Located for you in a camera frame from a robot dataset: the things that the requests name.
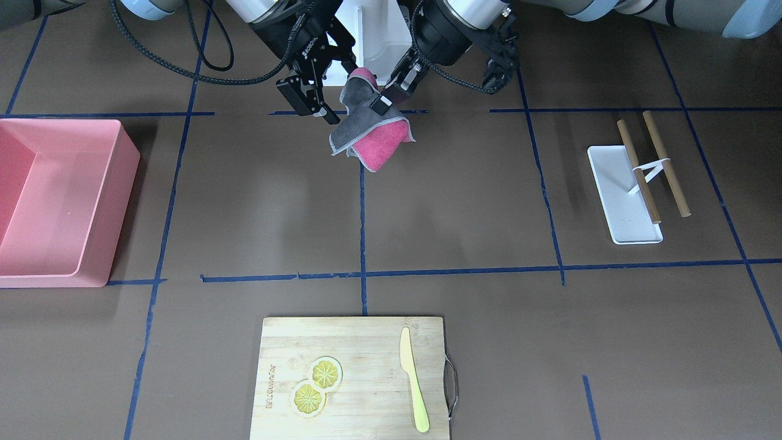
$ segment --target cutting board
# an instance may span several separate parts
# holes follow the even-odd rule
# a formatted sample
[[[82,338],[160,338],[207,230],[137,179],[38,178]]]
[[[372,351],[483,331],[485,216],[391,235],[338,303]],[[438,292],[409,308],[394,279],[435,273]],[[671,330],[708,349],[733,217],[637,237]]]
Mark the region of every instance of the cutting board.
[[[410,328],[418,383],[429,414],[429,431],[415,429],[399,340]],[[302,418],[292,391],[312,362],[331,356],[343,368],[339,388],[323,410]],[[261,330],[250,440],[447,440],[443,390],[445,344],[440,317],[266,318]]]

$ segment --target gray floor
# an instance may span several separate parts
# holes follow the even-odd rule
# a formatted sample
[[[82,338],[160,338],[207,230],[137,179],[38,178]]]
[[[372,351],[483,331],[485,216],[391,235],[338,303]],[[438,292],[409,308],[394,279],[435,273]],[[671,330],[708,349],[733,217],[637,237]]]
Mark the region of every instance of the gray floor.
[[[218,10],[228,76],[270,68]],[[323,121],[270,115],[271,84],[145,60],[105,2],[0,34],[6,117],[118,117],[143,159],[108,287],[0,291],[0,438],[247,438],[262,319],[362,313],[445,318],[457,440],[782,438],[782,28],[520,15],[523,81],[430,75],[418,143],[377,174],[330,157]],[[196,68],[183,13],[129,23]],[[624,118],[652,158],[647,108],[694,213],[655,181],[665,240],[620,247],[586,148]]]

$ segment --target wooden stick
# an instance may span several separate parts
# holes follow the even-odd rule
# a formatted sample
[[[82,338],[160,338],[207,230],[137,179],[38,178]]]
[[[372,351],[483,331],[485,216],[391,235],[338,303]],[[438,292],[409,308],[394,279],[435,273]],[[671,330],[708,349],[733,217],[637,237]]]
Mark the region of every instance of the wooden stick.
[[[651,218],[652,223],[657,225],[662,222],[660,213],[657,212],[655,200],[651,198],[651,191],[649,190],[649,185],[646,183],[644,171],[640,168],[636,168],[638,166],[638,155],[635,152],[633,140],[630,138],[630,131],[627,129],[625,121],[621,119],[616,121],[616,126],[619,127],[619,134],[622,136],[622,143],[625,144],[627,157],[630,158],[630,165],[634,168],[633,175],[635,175],[636,182],[638,182],[638,189],[640,189],[640,195],[644,199],[644,204],[646,204],[646,210],[649,211],[649,218]]]
[[[660,136],[660,131],[657,129],[655,120],[651,116],[651,111],[644,111],[644,121],[646,121],[646,127],[649,129],[651,143],[655,144],[657,156],[660,159],[667,158],[668,152],[665,151],[665,145],[662,144],[662,137]],[[682,217],[689,217],[692,212],[690,212],[690,206],[687,204],[687,199],[684,198],[684,192],[679,184],[679,178],[676,177],[676,172],[673,170],[670,157],[662,163],[662,169],[665,171],[666,178],[668,178],[668,184],[671,185],[671,192],[673,193],[673,199],[676,201],[676,206],[679,208],[679,214]]]

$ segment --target citrus slice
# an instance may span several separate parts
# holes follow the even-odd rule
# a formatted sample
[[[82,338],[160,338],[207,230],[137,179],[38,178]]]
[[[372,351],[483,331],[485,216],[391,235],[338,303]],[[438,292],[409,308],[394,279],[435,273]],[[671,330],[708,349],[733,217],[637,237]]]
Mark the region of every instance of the citrus slice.
[[[293,388],[293,408],[300,417],[315,417],[326,404],[326,394],[317,390],[308,380]]]
[[[315,359],[310,369],[310,379],[317,389],[332,392],[342,382],[342,366],[339,361],[330,356]]]

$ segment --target knife handle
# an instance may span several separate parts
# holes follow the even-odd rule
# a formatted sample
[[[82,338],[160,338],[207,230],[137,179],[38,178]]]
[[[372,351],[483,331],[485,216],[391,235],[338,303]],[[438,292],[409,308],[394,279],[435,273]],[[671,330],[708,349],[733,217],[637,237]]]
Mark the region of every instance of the knife handle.
[[[426,413],[424,396],[421,395],[421,387],[418,386],[418,375],[410,376],[410,393],[413,396],[415,429],[417,429],[418,432],[426,432],[429,430],[429,415]]]

